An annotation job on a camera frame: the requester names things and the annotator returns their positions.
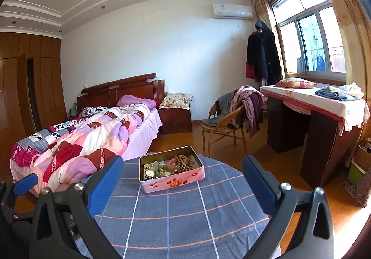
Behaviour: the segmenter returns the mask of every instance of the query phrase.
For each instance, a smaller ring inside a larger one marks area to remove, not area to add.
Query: purple pillow
[[[142,99],[138,97],[134,97],[133,95],[124,95],[120,98],[120,100],[117,102],[116,106],[125,106],[129,104],[136,104],[136,103],[142,103],[150,110],[154,109],[156,107],[156,102],[152,99]]]

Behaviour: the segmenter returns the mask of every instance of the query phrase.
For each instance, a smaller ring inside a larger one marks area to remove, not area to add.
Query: chair
[[[205,150],[205,132],[207,133],[210,133],[210,136],[209,136],[209,139],[208,139],[208,147],[207,147],[207,150],[208,150],[208,156],[210,157],[210,153],[211,153],[211,145],[213,145],[214,143],[216,143],[217,141],[219,141],[220,139],[224,138],[224,137],[232,137],[229,135],[229,133],[233,133],[233,138],[234,138],[234,145],[237,145],[237,142],[236,142],[236,139],[241,139],[243,141],[243,146],[245,148],[245,153],[247,155],[247,147],[246,147],[246,141],[245,141],[245,135],[244,135],[244,132],[243,132],[243,126],[240,126],[240,128],[235,128],[234,126],[231,126],[231,127],[228,127],[229,124],[232,124],[232,119],[234,119],[236,116],[238,116],[239,114],[241,114],[244,110],[244,107],[243,106],[240,106],[238,109],[236,109],[235,111],[233,111],[232,113],[229,113],[228,115],[225,115],[220,121],[219,123],[216,125],[216,127],[213,127],[213,126],[209,126],[209,125],[206,125],[204,123],[201,122],[201,126],[202,126],[202,138],[203,138],[203,142],[204,142],[204,150]],[[216,105],[214,104],[210,111],[209,111],[209,116],[208,118],[210,119],[211,116],[216,116]],[[240,137],[236,137],[236,131],[237,130],[241,130],[241,134],[242,134],[242,138]],[[215,141],[211,141],[211,137],[213,136],[213,134],[218,134],[218,135],[222,135],[222,137],[216,139]]]

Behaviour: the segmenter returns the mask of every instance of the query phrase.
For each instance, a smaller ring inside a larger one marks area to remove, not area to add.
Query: black coat
[[[255,77],[266,78],[274,85],[282,79],[275,36],[261,19],[255,28],[258,32],[251,34],[247,43],[247,62],[254,67]]]

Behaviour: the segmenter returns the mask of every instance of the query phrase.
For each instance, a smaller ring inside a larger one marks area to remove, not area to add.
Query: chair leg
[[[245,148],[245,154],[247,155],[247,147],[246,147],[245,133],[243,132],[243,127],[241,127],[241,133],[242,133],[243,146]]]
[[[208,150],[208,157],[210,157],[210,153],[211,153],[211,137],[213,136],[213,132],[211,131],[210,132],[210,136],[209,136],[209,143],[208,143],[208,146],[207,146],[207,150]]]
[[[202,140],[204,141],[204,150],[205,150],[205,129],[202,129]]]

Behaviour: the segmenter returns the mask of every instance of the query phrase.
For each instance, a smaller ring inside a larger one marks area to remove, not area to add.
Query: tablecloth
[[[281,88],[273,85],[263,86],[260,91],[270,96],[295,105],[303,110],[315,110],[344,123],[345,131],[351,131],[353,126],[367,123],[370,110],[365,100],[340,101],[317,96],[319,88],[294,89]]]
[[[268,224],[244,176],[199,155],[202,181],[144,193],[138,158],[124,162],[106,208],[95,220],[123,258],[241,259]],[[89,258],[83,240],[81,253]],[[274,258],[281,255],[278,248]]]

